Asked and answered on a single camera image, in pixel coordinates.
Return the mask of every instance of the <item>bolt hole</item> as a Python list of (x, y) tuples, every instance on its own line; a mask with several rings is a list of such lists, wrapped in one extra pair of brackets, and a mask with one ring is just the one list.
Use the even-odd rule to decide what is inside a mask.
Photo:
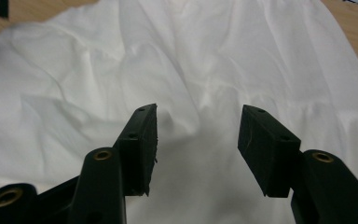
[(8, 206), (16, 202), (22, 195), (22, 189), (8, 189), (0, 194), (0, 207)]
[(100, 212), (91, 212), (87, 215), (86, 221), (87, 223), (99, 223), (103, 220), (103, 214)]
[(104, 161), (109, 159), (112, 156), (112, 152), (110, 151), (99, 151), (94, 154), (94, 160), (96, 161)]
[(322, 153), (322, 152), (315, 152), (315, 153), (312, 154), (312, 156), (313, 156), (314, 159), (316, 159), (318, 161), (322, 161), (322, 162), (332, 162), (332, 161), (334, 161), (334, 159), (331, 156), (329, 156), (329, 155), (327, 155), (325, 153)]
[(130, 137), (130, 138), (136, 138), (136, 137), (138, 137), (138, 134), (136, 134), (136, 133), (129, 133), (129, 137)]
[(289, 140), (290, 140), (290, 137), (288, 137), (288, 136), (281, 136), (281, 139), (282, 139), (283, 141), (289, 141)]

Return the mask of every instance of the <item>white cloth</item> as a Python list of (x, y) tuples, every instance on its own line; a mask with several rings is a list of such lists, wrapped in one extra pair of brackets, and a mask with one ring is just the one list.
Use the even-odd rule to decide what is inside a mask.
[(294, 223), (237, 150), (266, 109), (358, 177), (358, 60), (319, 0), (100, 0), (0, 34), (0, 187), (39, 192), (158, 105), (150, 197), (128, 223)]

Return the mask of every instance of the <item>wooden table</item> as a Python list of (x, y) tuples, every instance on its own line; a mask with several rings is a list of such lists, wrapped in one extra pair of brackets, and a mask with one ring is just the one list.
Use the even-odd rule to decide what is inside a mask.
[[(10, 21), (0, 19), (0, 31), (12, 23), (44, 21), (66, 10), (98, 0), (10, 0)], [(338, 21), (358, 56), (358, 5), (341, 0), (321, 0)]]

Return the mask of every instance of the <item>wooden surface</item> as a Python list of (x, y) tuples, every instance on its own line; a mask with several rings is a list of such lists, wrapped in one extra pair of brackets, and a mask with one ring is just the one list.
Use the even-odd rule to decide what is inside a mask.
[[(98, 0), (10, 0), (10, 21), (0, 19), (0, 31), (12, 23), (44, 21), (66, 10)], [(322, 0), (342, 27), (358, 55), (358, 5), (342, 0)]]

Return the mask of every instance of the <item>white fabric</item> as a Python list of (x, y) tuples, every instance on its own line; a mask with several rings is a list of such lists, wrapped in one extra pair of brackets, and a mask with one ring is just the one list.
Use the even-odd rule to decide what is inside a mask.
[(152, 103), (158, 164), (130, 224), (294, 223), (237, 150), (244, 104), (358, 177), (358, 60), (319, 0), (100, 0), (0, 34), (0, 187), (78, 175)]

